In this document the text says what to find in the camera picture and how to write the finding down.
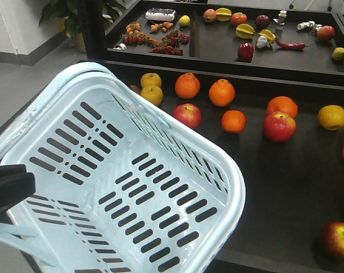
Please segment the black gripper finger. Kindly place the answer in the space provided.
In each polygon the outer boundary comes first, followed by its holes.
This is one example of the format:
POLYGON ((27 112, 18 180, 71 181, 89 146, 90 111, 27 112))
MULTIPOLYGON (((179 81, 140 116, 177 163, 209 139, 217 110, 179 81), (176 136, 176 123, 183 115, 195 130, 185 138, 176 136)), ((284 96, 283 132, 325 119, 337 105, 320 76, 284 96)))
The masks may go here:
POLYGON ((0 214, 36 191, 35 176, 24 164, 0 166, 0 214))

